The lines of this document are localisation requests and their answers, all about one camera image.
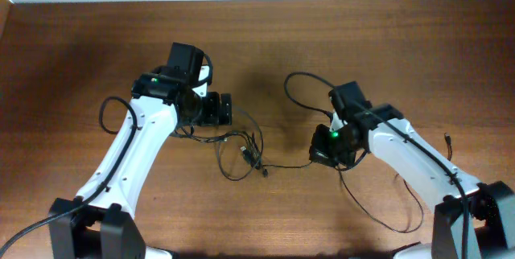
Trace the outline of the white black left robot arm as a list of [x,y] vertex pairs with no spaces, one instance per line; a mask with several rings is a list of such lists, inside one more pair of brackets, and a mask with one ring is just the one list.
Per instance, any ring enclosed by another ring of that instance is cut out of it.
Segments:
[[99,167],[73,200],[49,213],[55,258],[174,258],[150,247],[134,222],[138,197],[163,143],[183,125],[227,125],[228,94],[209,92],[212,69],[182,74],[156,70],[133,84],[127,113]]

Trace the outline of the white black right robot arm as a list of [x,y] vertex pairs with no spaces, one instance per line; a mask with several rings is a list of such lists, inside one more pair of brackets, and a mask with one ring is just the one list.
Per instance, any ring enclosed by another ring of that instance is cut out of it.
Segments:
[[514,192],[482,183],[425,142],[391,105],[334,113],[316,127],[310,160],[338,171],[372,154],[392,167],[434,212],[432,241],[406,245],[394,258],[512,258]]

